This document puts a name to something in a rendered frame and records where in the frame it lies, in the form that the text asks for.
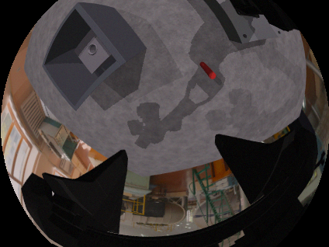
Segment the red peg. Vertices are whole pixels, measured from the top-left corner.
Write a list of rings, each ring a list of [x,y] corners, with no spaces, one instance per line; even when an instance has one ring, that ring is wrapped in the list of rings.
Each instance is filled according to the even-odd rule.
[[[214,71],[212,71],[211,68],[209,68],[204,61],[199,62],[199,64],[201,64],[202,69],[205,71],[206,74],[208,74],[210,79],[214,79],[216,77]]]

